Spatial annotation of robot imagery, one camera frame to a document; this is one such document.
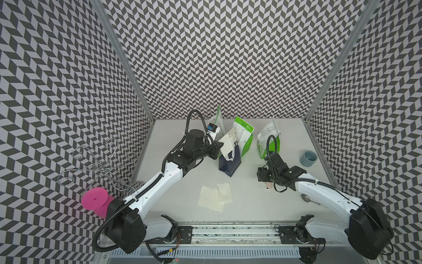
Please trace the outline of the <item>navy and cream tote bag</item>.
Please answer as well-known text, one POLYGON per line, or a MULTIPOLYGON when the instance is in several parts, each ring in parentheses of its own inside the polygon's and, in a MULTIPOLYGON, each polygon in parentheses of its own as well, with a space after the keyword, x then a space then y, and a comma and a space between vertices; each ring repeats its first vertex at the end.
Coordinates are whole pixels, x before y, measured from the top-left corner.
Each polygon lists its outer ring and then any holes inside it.
POLYGON ((224 172, 229 177, 232 177, 240 164, 241 164, 240 149, 238 146, 235 146, 234 150, 231 153, 229 153, 229 159, 225 159, 223 155, 220 155, 218 168, 221 172, 224 172))

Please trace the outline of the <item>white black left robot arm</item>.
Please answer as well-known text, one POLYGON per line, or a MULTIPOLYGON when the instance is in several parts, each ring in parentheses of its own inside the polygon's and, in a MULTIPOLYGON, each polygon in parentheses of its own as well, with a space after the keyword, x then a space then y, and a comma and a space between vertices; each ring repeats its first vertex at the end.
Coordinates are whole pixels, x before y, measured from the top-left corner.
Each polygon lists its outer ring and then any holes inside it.
POLYGON ((124 200, 114 200, 109 204, 107 217, 92 238, 94 251, 104 253, 122 249, 129 254, 142 243, 148 245, 155 239, 168 243, 176 240, 177 222, 165 214, 149 220, 146 216, 160 197, 200 165, 205 157, 218 158, 223 143, 211 136, 207 125, 202 130, 189 128, 195 113, 204 121, 199 110, 189 112, 184 136, 166 155, 160 171, 124 200))

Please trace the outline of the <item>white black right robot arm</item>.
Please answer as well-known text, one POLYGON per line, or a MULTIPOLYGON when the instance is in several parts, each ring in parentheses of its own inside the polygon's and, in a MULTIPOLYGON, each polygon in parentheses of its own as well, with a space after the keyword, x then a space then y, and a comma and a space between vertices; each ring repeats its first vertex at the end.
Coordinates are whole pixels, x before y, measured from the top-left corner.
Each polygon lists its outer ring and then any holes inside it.
POLYGON ((278 193, 289 189, 301 194, 306 202, 314 202, 335 213, 340 221, 316 220, 306 214, 293 226, 279 227, 281 242, 318 245, 322 242, 339 242, 350 245, 366 259, 375 260, 392 246, 394 232, 382 206, 374 199, 362 200, 347 195, 330 184, 321 182, 301 167, 289 167, 281 158, 276 146, 276 137, 270 135, 266 142, 265 166, 259 167, 259 181, 270 183, 278 193))

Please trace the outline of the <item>green white tea bag left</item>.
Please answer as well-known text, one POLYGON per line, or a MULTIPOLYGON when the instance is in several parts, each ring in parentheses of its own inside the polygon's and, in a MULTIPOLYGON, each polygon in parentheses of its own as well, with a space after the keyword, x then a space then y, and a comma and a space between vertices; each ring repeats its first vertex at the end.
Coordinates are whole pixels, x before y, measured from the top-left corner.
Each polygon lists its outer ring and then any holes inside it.
POLYGON ((220 127, 219 140, 226 134, 221 105, 217 106, 216 114, 209 119, 208 123, 214 123, 220 127))

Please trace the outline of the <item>green white tea bag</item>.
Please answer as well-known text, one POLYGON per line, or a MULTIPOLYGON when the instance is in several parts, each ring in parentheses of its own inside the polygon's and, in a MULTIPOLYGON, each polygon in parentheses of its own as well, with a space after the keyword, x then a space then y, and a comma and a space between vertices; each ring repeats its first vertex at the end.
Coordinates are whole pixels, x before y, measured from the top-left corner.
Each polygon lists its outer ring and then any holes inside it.
POLYGON ((267 156, 267 150, 280 152, 280 128, 274 117, 258 134, 257 148, 261 159, 267 156))
POLYGON ((208 123, 214 123, 220 127, 219 140, 226 134, 221 105, 217 106, 216 114, 209 119, 208 123))
POLYGON ((255 128, 247 121, 238 116, 234 119, 233 128, 235 129, 241 158, 243 158, 250 150, 253 141, 253 132, 255 128))

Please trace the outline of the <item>green white tea bag middle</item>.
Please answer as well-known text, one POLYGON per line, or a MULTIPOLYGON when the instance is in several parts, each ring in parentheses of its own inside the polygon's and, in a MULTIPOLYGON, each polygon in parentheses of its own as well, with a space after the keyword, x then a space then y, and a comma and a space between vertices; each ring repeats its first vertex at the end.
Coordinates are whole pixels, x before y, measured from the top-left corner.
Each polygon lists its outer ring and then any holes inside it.
POLYGON ((235 129, 241 158, 243 158, 250 150, 253 141, 253 132, 255 128, 247 121, 238 116, 234 119, 233 128, 235 129))

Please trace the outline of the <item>green white tea bag right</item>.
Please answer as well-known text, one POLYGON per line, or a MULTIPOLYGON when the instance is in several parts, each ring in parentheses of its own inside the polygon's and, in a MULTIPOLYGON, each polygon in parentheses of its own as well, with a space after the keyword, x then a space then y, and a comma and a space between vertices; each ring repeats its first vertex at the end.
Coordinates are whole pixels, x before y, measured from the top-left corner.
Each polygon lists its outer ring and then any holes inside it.
POLYGON ((267 150, 280 152, 280 128, 274 117, 258 134, 257 148, 261 159, 267 156, 267 150))

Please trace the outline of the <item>blue-grey ceramic cup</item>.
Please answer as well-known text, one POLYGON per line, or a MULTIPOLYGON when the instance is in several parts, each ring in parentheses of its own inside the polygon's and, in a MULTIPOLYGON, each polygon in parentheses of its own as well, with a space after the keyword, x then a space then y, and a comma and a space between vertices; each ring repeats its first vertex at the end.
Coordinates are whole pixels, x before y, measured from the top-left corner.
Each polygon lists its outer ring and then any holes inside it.
POLYGON ((300 157, 300 164, 305 167, 311 167, 318 160, 318 155, 313 151, 306 151, 300 157))

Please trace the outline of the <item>silver spoon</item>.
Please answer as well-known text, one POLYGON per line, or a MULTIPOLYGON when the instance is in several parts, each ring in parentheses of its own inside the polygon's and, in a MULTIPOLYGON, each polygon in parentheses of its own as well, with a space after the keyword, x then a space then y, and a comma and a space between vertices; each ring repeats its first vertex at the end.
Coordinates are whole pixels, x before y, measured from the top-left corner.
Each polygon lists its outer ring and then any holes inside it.
POLYGON ((305 201, 307 203, 312 202, 312 200, 309 198, 308 195, 302 194, 301 198, 303 199, 303 201, 305 201))

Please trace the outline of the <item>pink plastic disc spool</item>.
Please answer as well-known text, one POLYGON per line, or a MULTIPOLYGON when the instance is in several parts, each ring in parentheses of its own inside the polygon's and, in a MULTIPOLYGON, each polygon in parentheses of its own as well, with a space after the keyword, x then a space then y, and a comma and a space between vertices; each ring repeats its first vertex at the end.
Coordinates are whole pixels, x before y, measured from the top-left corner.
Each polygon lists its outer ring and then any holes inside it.
POLYGON ((115 197, 109 195, 106 189, 97 187, 87 191, 83 195, 81 204, 83 208, 91 210, 100 218, 105 219, 107 217, 108 206, 114 199, 115 197))

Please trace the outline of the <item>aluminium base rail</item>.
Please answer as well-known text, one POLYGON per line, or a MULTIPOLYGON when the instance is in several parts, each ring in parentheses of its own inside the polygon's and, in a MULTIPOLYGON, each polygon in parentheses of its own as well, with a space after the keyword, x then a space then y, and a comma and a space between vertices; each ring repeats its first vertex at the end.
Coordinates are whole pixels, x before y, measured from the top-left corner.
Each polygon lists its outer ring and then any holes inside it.
POLYGON ((131 253, 116 249, 102 262, 156 257, 173 263, 182 260, 275 260, 306 264, 366 264, 350 246, 330 240, 302 244, 293 236, 291 223, 182 223, 175 238, 154 238, 131 253))

